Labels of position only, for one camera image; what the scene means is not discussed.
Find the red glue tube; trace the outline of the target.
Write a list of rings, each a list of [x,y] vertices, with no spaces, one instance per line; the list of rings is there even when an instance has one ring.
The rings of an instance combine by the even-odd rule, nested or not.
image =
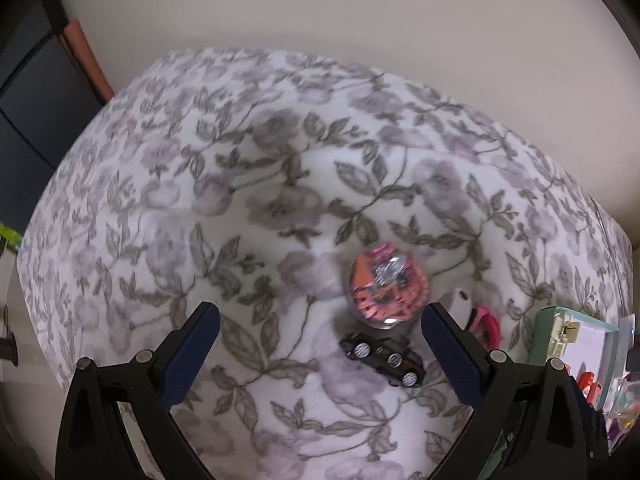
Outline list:
[[[577,385],[578,388],[582,390],[582,395],[585,397],[587,403],[595,408],[602,392],[602,385],[597,381],[596,374],[593,372],[583,372],[578,377]]]

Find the pink kids smartwatch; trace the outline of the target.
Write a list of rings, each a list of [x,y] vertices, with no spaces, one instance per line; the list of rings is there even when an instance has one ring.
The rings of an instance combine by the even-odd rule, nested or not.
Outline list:
[[[500,322],[488,307],[477,306],[473,309],[466,330],[473,334],[486,350],[491,351],[500,348],[502,339]]]

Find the teal white box lid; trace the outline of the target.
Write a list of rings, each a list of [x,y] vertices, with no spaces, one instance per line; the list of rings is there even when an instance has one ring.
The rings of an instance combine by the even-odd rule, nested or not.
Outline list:
[[[553,317],[579,321],[577,341],[562,360],[546,356]],[[499,389],[504,419],[481,479],[597,479],[608,460],[608,387],[616,367],[620,331],[611,324],[567,308],[541,310],[535,320],[532,352],[516,363],[510,384]],[[578,377],[593,372],[602,385],[597,406],[587,403]]]

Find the black toy car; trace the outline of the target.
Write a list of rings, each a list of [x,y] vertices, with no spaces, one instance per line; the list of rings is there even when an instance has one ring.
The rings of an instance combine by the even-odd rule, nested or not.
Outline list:
[[[423,385],[423,360],[406,340],[351,333],[340,340],[340,348],[350,360],[372,368],[393,387],[413,389]]]

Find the cream hair claw clip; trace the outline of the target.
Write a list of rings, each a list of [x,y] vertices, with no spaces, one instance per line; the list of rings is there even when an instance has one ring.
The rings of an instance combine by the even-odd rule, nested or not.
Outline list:
[[[546,361],[552,358],[562,360],[567,352],[568,346],[577,341],[580,326],[582,326],[582,324],[576,321],[570,314],[564,312],[557,313],[553,317],[551,324],[544,359]]]

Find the floral grey white blanket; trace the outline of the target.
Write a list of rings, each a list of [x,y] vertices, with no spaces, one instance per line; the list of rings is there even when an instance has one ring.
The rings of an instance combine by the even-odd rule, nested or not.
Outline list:
[[[156,348],[203,301],[219,339],[176,422],[219,479],[422,479],[470,411],[338,346],[352,258],[410,250],[527,358],[539,310],[634,307],[623,229],[533,143],[450,96],[284,51],[169,53],[93,118],[32,215],[18,275],[62,387]]]

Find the clear ball with pink bands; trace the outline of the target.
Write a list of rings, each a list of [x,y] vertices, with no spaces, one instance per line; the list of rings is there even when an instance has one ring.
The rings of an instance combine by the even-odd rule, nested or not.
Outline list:
[[[376,242],[357,254],[345,288],[356,318],[376,330],[413,322],[431,295],[421,261],[391,242]]]

